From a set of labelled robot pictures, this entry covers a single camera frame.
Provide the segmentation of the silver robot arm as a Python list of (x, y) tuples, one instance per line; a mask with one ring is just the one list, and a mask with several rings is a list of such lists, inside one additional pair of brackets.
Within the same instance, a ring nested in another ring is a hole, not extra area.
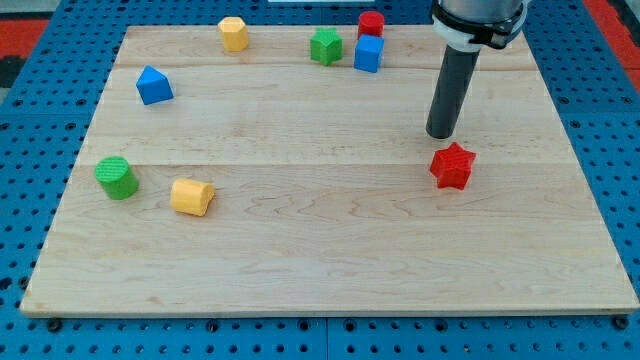
[(449, 47), (478, 52), (504, 49), (520, 33), (530, 0), (433, 0), (434, 31)]

